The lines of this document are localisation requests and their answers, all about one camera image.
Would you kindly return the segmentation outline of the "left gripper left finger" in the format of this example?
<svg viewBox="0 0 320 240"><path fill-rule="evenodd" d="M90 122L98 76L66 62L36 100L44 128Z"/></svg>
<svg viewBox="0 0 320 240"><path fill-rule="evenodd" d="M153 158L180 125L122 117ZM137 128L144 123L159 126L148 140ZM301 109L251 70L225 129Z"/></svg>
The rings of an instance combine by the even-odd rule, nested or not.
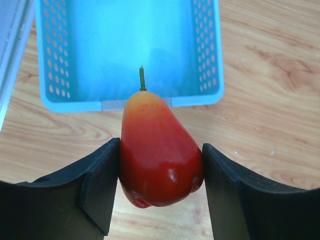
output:
<svg viewBox="0 0 320 240"><path fill-rule="evenodd" d="M109 234L120 139L33 182L0 183L3 240L102 240Z"/></svg>

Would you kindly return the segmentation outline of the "orange fake fruit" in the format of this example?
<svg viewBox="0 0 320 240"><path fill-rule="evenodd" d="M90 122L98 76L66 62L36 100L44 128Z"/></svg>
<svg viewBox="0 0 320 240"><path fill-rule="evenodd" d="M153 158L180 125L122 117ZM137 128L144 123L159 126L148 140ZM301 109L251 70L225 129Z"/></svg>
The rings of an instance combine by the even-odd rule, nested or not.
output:
<svg viewBox="0 0 320 240"><path fill-rule="evenodd" d="M201 187L202 151L165 101L147 90L143 67L139 81L122 115L118 176L135 207L166 207Z"/></svg>

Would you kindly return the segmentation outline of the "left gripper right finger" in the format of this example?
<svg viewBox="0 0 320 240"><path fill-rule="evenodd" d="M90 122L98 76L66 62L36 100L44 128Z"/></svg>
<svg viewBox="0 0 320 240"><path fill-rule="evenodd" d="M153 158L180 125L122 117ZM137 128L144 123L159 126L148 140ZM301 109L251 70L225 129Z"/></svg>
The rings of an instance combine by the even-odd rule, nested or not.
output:
<svg viewBox="0 0 320 240"><path fill-rule="evenodd" d="M320 190L289 186L202 146L215 240L318 240Z"/></svg>

